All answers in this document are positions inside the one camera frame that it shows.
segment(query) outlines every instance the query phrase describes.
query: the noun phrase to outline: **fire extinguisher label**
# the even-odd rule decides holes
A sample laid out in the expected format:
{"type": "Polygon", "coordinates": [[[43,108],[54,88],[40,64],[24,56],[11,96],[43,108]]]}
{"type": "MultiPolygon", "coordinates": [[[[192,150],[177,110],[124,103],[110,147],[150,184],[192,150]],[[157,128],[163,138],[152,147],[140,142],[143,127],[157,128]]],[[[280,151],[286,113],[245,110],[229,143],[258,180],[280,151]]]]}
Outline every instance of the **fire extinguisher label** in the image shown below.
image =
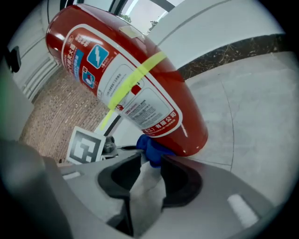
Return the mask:
{"type": "MultiPolygon", "coordinates": [[[[75,76],[71,67],[74,62],[71,62],[69,68],[67,61],[72,44],[75,49],[88,52],[80,61],[81,82],[88,85],[106,105],[140,65],[140,62],[112,39],[86,24],[80,24],[68,33],[62,48],[62,59],[66,60],[63,63],[75,76]]],[[[183,119],[179,107],[150,73],[133,86],[116,110],[153,138],[170,134],[181,125],[183,119]]]]}

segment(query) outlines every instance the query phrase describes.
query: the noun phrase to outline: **fire extinguisher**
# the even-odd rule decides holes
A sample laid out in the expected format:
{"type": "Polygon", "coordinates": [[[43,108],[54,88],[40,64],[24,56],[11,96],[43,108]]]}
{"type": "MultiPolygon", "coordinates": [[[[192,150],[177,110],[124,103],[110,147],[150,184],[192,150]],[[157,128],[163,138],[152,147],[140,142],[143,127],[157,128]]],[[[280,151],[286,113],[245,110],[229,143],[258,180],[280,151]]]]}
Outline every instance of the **fire extinguisher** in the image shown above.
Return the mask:
{"type": "MultiPolygon", "coordinates": [[[[106,105],[132,72],[161,52],[120,17],[84,4],[54,17],[46,43],[75,80],[106,105]]],[[[193,155],[207,141],[195,100],[168,58],[149,69],[115,110],[176,155],[193,155]]]]}

